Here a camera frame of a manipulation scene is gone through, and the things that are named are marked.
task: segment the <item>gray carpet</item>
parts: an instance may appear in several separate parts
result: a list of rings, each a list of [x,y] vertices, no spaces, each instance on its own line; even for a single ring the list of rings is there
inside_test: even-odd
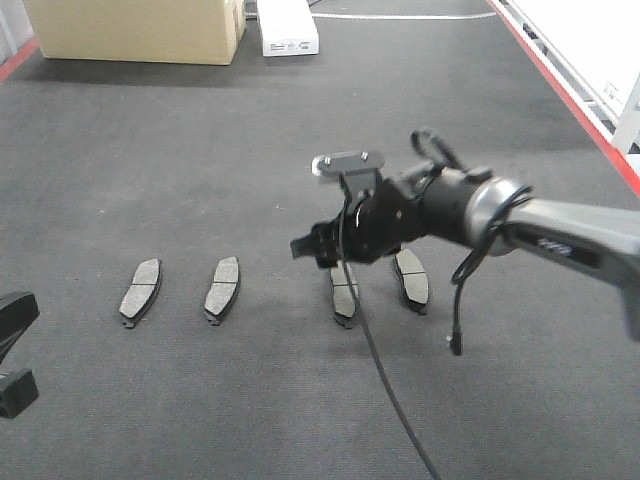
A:
[[[325,0],[331,13],[465,14],[480,0]],[[4,370],[41,396],[0,422],[3,479],[428,478],[361,327],[331,319],[326,272],[289,241],[340,208],[314,155],[370,149],[388,175],[431,124],[469,165],[541,197],[638,209],[638,198],[496,18],[317,19],[321,53],[264,59],[255,22],[229,67],[44,60],[0,86],[2,291],[40,318]],[[451,273],[466,251],[411,246],[430,314],[401,306],[388,259],[355,266],[411,424],[449,479],[640,476],[640,350],[611,287],[526,253],[465,288],[453,357]],[[222,326],[202,305],[240,259]],[[164,283],[132,330],[118,306],[137,264]]]

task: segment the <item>robotic arm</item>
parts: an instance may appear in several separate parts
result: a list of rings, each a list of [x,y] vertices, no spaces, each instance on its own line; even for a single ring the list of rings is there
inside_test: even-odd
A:
[[[345,206],[292,241],[293,257],[314,256],[320,268],[373,263],[436,235],[472,249],[453,277],[461,288],[485,255],[522,248],[618,287],[627,332],[640,342],[640,212],[534,198],[531,187],[488,168],[465,169],[430,130],[417,130],[412,142],[425,161],[395,179],[382,179],[375,153],[316,157],[314,174],[340,182]]]

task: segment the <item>cardboard box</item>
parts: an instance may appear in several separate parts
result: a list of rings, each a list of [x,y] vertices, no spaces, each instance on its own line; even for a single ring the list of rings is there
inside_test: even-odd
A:
[[[228,65],[244,0],[25,0],[47,58]]]

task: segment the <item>black object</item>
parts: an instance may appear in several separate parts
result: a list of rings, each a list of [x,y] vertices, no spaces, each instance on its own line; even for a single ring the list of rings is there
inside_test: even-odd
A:
[[[16,418],[38,398],[38,387],[29,369],[0,374],[0,416]]]
[[[38,318],[33,293],[15,292],[0,298],[0,362]],[[15,418],[38,398],[38,387],[31,370],[0,373],[0,416]]]
[[[38,315],[33,293],[14,292],[0,297],[0,363]]]

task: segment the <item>white wall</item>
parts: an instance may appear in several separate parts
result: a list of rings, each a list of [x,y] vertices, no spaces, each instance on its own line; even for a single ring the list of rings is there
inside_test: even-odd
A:
[[[22,0],[0,0],[0,63],[33,37]]]
[[[510,0],[616,117],[640,74],[640,0]]]

